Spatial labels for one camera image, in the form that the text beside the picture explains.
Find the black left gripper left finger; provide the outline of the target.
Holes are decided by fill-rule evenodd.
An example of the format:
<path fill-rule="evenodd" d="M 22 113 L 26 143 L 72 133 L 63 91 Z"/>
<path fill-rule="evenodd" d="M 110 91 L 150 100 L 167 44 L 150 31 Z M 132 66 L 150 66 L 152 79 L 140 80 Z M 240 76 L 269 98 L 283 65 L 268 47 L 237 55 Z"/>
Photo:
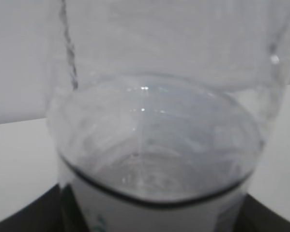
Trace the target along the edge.
<path fill-rule="evenodd" d="M 0 232 L 85 232 L 87 223 L 70 185 L 54 186 L 40 198 L 0 221 Z"/>

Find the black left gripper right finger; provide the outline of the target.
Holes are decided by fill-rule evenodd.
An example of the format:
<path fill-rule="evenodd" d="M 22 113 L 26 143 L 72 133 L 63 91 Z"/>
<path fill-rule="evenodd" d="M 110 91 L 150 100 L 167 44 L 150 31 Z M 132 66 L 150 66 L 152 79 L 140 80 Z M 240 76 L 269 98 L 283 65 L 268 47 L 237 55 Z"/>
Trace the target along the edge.
<path fill-rule="evenodd" d="M 290 232 L 290 222 L 249 194 L 237 202 L 234 232 Z"/>

